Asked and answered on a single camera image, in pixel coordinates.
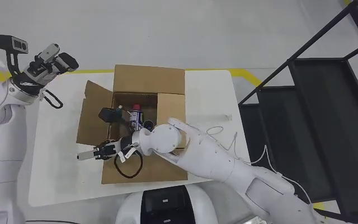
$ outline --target black staircase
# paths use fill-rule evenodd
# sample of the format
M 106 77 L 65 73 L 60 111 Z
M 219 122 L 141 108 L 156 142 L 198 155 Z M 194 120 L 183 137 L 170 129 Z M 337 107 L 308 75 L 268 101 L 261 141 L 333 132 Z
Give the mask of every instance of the black staircase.
M 240 103 L 250 159 L 267 145 L 273 167 L 300 183 L 313 202 L 336 200 L 341 214 L 325 216 L 358 223 L 358 81 L 344 58 L 297 58 L 356 10 L 350 3 Z M 289 67 L 295 86 L 264 87 Z M 257 94 L 258 104 L 244 104 Z M 255 164 L 270 168 L 267 158 Z M 307 201 L 295 186 L 298 197 Z

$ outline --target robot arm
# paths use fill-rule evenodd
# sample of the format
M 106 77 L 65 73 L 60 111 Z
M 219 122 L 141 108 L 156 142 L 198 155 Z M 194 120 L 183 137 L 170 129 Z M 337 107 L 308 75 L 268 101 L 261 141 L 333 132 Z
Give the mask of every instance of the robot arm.
M 12 75 L 0 82 L 0 223 L 20 224 L 25 220 L 16 203 L 16 180 L 27 148 L 25 106 L 57 75 L 77 69 L 78 64 L 68 54 L 57 55 L 59 46 L 51 44 L 20 72 L 17 55 L 28 52 L 27 42 L 0 35 L 0 49 L 6 50 Z
M 170 118 L 168 123 L 155 127 L 152 132 L 143 128 L 134 132 L 130 140 L 111 142 L 96 152 L 104 152 L 102 149 L 108 146 L 113 150 L 111 157 L 124 146 L 132 145 L 143 155 L 154 152 L 196 176 L 230 185 L 255 215 L 269 222 L 328 223 L 312 205 L 294 195 L 294 187 L 280 174 L 228 155 L 216 139 L 180 120 Z M 181 141 L 179 130 L 186 132 L 189 142 L 183 151 L 174 151 Z

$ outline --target open cardboard box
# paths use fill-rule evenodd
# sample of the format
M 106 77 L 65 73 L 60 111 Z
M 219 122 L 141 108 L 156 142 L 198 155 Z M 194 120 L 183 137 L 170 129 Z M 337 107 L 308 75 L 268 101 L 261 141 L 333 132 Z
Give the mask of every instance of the open cardboard box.
M 102 108 L 122 105 L 125 110 L 131 110 L 134 104 L 139 104 L 144 120 L 152 120 L 155 125 L 166 124 L 169 117 L 185 121 L 183 69 L 116 65 L 113 92 L 88 81 L 84 94 L 77 143 L 95 146 L 106 139 L 119 140 L 129 135 L 123 125 L 102 121 L 98 117 Z M 127 113 L 123 113 L 123 117 L 129 120 Z M 182 136 L 179 148 L 184 148 L 185 143 Z M 132 175 L 138 170 L 140 160 L 138 156 L 131 156 L 125 163 L 118 160 L 117 164 L 123 173 Z M 187 180 L 187 172 L 155 154 L 143 157 L 143 168 L 132 179 L 118 173 L 113 158 L 103 163 L 102 184 L 177 180 Z

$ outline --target camera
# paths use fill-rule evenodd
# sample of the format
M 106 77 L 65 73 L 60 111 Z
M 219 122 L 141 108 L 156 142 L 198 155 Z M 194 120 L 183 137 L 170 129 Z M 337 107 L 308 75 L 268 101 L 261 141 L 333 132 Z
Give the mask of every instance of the camera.
M 0 49 L 8 54 L 27 54 L 29 48 L 27 42 L 10 35 L 0 35 Z

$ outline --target floor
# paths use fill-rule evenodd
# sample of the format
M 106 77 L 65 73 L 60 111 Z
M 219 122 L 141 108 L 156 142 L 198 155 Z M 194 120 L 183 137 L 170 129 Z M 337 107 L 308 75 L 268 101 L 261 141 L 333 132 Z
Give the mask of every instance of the floor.
M 113 69 L 115 64 L 246 68 L 264 80 L 343 7 L 342 0 L 13 0 L 1 3 L 0 32 L 29 43 L 30 54 L 19 56 L 20 68 L 55 42 L 77 59 L 81 70 Z M 344 56 L 358 46 L 357 31 L 345 19 L 303 57 Z M 355 60 L 351 64 L 358 73 Z M 4 54 L 0 61 L 6 61 Z M 253 88 L 242 77 L 233 82 L 238 101 Z M 283 71 L 269 85 L 291 83 Z M 114 223 L 123 195 L 31 208 L 31 159 L 29 149 L 18 181 L 18 201 L 27 219 Z M 219 223 L 252 217 L 227 186 L 201 187 L 214 201 Z

